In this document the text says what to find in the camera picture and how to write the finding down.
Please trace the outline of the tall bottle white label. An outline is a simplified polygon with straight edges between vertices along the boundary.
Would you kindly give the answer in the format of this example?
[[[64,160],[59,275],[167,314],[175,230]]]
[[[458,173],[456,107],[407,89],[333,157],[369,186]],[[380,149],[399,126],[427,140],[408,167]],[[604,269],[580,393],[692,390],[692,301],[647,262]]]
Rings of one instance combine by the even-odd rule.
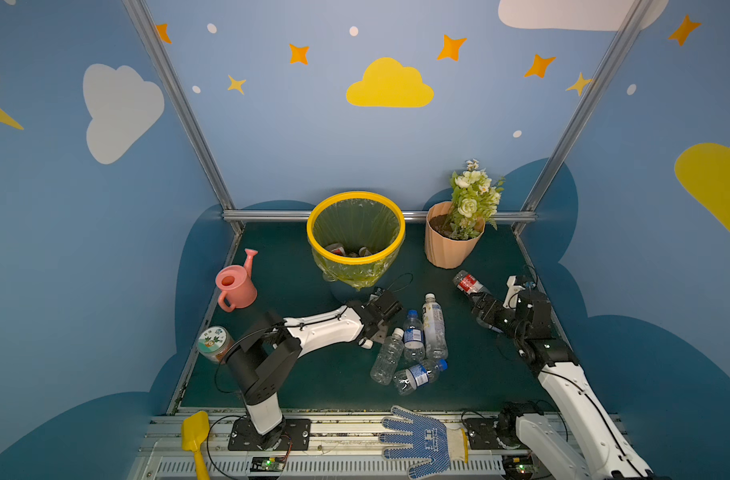
[[[443,310],[433,293],[425,295],[422,312],[426,357],[430,359],[447,359],[448,345]]]

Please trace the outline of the clear bottle white cap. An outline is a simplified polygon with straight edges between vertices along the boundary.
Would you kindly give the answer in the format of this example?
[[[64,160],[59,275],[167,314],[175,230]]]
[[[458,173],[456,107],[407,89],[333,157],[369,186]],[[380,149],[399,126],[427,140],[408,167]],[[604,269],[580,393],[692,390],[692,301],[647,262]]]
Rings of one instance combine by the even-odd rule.
[[[403,355],[404,331],[395,328],[392,334],[384,341],[370,371],[373,381],[381,385],[388,385],[395,374],[397,365]]]

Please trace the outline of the crushed clear bottle red label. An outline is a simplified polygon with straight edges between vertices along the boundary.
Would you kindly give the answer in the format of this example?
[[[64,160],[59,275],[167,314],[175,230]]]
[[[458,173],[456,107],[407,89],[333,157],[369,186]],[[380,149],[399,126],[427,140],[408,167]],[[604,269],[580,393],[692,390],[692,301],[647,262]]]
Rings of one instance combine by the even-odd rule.
[[[453,277],[452,282],[468,297],[489,293],[489,290],[466,270],[458,271]]]

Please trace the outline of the red yellow tea bottle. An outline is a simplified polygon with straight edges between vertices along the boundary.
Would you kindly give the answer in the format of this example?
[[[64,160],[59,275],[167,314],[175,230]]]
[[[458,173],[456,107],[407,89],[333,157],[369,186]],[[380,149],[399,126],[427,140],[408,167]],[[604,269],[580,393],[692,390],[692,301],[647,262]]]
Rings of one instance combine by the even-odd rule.
[[[342,257],[347,256],[347,251],[346,251],[344,245],[341,243],[333,243],[333,244],[327,245],[325,247],[325,249],[329,253],[337,255],[337,256],[342,256]]]

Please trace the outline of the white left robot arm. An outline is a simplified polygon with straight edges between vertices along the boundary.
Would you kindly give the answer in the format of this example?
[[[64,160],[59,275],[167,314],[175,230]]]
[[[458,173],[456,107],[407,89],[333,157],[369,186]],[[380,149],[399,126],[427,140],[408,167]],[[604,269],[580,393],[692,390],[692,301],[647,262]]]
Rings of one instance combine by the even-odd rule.
[[[219,361],[236,382],[255,433],[266,437],[279,431],[284,416],[278,391],[302,356],[339,343],[368,348],[401,310],[395,294],[380,289],[365,303],[350,300],[313,316],[265,313]]]

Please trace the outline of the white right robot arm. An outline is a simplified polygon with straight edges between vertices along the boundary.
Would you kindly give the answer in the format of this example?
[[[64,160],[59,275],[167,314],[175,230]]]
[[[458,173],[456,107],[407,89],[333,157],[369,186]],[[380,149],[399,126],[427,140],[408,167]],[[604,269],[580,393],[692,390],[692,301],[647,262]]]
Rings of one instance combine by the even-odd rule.
[[[656,477],[602,406],[570,346],[553,335],[551,304],[542,292],[523,289],[507,302],[485,290],[468,297],[482,326],[513,341],[577,443],[572,447],[553,432],[536,406],[508,402],[495,425],[502,447],[529,449],[555,479]]]

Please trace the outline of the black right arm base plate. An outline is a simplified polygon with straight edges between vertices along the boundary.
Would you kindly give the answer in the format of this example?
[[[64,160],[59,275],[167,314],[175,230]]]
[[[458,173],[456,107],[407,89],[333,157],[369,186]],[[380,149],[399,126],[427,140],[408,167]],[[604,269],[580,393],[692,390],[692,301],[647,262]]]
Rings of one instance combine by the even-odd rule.
[[[522,444],[506,433],[499,433],[493,418],[473,416],[462,421],[472,450],[515,450]]]

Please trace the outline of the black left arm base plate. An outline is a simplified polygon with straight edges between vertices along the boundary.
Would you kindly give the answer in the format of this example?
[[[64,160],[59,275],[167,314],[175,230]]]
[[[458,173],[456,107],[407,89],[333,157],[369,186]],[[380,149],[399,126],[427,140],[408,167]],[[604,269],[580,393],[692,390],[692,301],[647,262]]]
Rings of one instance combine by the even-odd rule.
[[[249,417],[241,417],[233,424],[229,451],[307,451],[311,439],[311,420],[284,419],[266,434],[259,434]]]

